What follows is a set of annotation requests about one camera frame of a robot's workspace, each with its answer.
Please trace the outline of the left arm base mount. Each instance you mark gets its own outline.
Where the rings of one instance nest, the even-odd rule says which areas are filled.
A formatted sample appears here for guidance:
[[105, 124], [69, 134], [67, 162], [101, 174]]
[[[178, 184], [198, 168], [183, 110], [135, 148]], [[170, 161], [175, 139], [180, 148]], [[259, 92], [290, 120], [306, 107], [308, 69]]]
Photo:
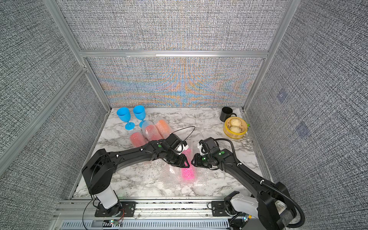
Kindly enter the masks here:
[[133, 217], [136, 209], [135, 201], [120, 201], [110, 209], [105, 209], [101, 202], [97, 205], [95, 217]]

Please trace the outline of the pink wine glass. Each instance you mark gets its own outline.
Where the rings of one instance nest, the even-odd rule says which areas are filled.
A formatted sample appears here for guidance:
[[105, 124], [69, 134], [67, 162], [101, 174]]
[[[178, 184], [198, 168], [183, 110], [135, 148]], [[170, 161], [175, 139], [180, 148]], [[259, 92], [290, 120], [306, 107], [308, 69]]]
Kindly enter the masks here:
[[190, 164], [191, 160], [193, 159], [193, 153], [191, 149], [187, 149], [183, 152], [183, 154], [187, 157], [189, 168], [181, 169], [182, 179], [184, 180], [184, 182], [192, 182], [195, 180], [196, 177], [195, 168], [193, 165]]

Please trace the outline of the red wine glass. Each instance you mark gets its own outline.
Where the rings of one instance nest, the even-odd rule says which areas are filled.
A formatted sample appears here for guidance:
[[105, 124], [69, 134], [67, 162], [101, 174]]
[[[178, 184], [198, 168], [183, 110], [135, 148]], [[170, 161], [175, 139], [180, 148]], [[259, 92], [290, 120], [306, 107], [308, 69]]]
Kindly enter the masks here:
[[152, 121], [145, 120], [142, 124], [142, 130], [149, 141], [163, 139], [159, 130]]

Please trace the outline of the bubble wrap sheet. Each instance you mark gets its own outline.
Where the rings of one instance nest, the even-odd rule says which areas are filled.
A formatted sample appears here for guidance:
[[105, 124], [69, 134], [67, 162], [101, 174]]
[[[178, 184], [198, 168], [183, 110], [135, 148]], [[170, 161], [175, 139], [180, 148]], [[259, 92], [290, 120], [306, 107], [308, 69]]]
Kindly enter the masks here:
[[214, 172], [194, 167], [177, 168], [163, 160], [158, 160], [158, 165], [155, 185], [162, 196], [216, 196], [225, 187]]

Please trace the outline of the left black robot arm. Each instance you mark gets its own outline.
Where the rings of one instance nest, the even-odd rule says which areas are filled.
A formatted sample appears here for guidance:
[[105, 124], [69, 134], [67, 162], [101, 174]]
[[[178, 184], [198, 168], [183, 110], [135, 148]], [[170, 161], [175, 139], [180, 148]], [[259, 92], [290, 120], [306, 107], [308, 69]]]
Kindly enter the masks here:
[[152, 140], [133, 149], [112, 152], [99, 149], [81, 170], [89, 194], [99, 200], [95, 216], [116, 217], [127, 211], [110, 185], [116, 171], [158, 159], [174, 167], [189, 168], [188, 159], [183, 154], [187, 149], [187, 142], [173, 133], [166, 139]]

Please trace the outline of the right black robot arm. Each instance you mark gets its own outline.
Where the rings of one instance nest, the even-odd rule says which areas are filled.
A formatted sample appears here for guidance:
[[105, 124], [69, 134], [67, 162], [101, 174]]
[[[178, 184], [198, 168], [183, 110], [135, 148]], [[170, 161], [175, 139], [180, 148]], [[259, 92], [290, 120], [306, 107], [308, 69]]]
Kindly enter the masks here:
[[229, 139], [207, 138], [198, 143], [200, 153], [195, 154], [194, 167], [220, 169], [238, 180], [258, 202], [258, 218], [267, 230], [299, 228], [305, 223], [302, 208], [294, 201], [288, 189], [256, 174], [236, 156], [234, 144]]

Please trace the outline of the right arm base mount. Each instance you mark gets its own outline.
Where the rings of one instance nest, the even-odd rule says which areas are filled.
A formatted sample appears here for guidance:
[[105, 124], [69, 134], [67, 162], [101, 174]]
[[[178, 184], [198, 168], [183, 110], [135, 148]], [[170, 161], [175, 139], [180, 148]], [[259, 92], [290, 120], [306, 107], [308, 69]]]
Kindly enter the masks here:
[[220, 201], [211, 201], [207, 208], [214, 217], [233, 217], [238, 213], [251, 216], [258, 214], [258, 202], [246, 189], [233, 191]]

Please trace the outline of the blue wine glass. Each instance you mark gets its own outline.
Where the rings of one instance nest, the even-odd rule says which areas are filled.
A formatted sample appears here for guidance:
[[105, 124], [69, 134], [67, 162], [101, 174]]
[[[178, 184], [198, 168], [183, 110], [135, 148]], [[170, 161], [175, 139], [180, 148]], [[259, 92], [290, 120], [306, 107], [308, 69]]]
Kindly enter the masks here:
[[131, 114], [128, 108], [122, 107], [117, 110], [117, 115], [120, 118], [121, 121], [126, 122], [125, 129], [126, 130], [133, 130], [135, 127], [135, 124], [131, 122]]
[[146, 118], [146, 112], [145, 112], [145, 107], [142, 105], [137, 105], [133, 108], [133, 113], [135, 115], [135, 117], [140, 120], [140, 128], [142, 128], [142, 125], [144, 123], [144, 120]]

